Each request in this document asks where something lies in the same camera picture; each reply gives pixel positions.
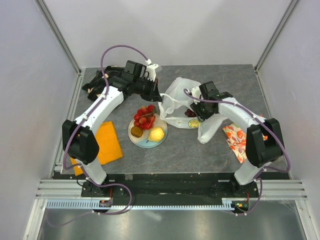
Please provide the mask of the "dark red fake grapes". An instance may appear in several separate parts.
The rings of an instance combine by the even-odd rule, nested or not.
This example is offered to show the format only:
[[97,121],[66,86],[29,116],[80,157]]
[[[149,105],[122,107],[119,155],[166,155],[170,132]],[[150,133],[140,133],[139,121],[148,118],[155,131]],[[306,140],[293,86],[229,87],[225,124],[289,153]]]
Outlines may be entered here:
[[197,115],[190,109],[187,109],[184,114],[188,117],[188,118],[195,118]]

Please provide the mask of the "white plastic bag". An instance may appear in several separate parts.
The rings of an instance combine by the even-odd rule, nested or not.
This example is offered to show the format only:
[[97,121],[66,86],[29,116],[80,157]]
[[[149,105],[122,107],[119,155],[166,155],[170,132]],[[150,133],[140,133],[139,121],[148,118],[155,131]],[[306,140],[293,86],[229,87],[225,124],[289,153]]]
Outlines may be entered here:
[[183,90],[190,90],[199,85],[198,81],[177,77],[167,90],[160,95],[162,101],[158,103],[159,116],[161,120],[173,127],[187,130],[197,129],[198,141],[206,144],[227,118],[221,114],[214,114],[204,122],[200,122],[197,117],[185,115],[194,100],[188,97]]

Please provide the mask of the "red fake cherry bunch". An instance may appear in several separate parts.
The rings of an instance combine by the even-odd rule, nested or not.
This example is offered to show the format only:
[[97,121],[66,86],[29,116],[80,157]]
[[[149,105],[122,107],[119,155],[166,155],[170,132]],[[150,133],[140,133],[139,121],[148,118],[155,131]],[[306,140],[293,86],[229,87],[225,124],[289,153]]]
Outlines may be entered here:
[[153,104],[141,106],[133,117],[133,126],[142,130],[152,129],[156,121],[156,112],[156,107]]

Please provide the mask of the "yellow fake lemon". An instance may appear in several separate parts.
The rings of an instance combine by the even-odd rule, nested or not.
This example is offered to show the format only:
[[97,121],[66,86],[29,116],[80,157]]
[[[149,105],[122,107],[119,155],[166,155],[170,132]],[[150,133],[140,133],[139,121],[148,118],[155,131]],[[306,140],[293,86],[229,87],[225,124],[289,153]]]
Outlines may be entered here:
[[149,132],[147,140],[158,143],[165,138],[165,135],[165,131],[161,127],[153,127]]

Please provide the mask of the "brown fake kiwi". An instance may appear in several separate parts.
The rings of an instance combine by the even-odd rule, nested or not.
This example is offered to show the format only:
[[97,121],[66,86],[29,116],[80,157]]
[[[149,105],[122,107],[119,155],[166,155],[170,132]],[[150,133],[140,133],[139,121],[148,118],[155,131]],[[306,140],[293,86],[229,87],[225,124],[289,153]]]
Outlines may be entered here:
[[132,136],[134,136],[136,138],[141,138],[144,134],[144,130],[142,128],[140,128],[139,126],[133,126],[130,129],[130,133]]

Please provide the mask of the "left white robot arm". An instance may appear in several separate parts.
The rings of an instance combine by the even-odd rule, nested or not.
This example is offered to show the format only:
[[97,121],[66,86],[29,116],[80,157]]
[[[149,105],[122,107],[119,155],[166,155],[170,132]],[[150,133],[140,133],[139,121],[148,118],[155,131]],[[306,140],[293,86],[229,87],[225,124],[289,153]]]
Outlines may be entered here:
[[109,114],[132,94],[140,95],[145,101],[161,102],[157,79],[160,70],[161,66],[149,59],[146,64],[127,61],[123,71],[107,80],[101,95],[83,114],[62,124],[63,156],[75,159],[99,197],[109,193],[110,185],[98,159],[100,147],[96,133]]

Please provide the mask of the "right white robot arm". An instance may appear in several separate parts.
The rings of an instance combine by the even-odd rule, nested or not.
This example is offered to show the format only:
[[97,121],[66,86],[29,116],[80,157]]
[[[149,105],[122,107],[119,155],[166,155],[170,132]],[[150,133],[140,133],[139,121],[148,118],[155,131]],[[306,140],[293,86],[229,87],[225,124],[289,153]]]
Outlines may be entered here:
[[230,93],[219,92],[212,81],[185,89],[193,99],[191,110],[200,124],[198,140],[205,144],[216,133],[224,120],[229,119],[246,134],[247,159],[234,173],[229,191],[242,196],[251,183],[268,166],[285,154],[280,123],[275,118],[266,119],[241,105]]

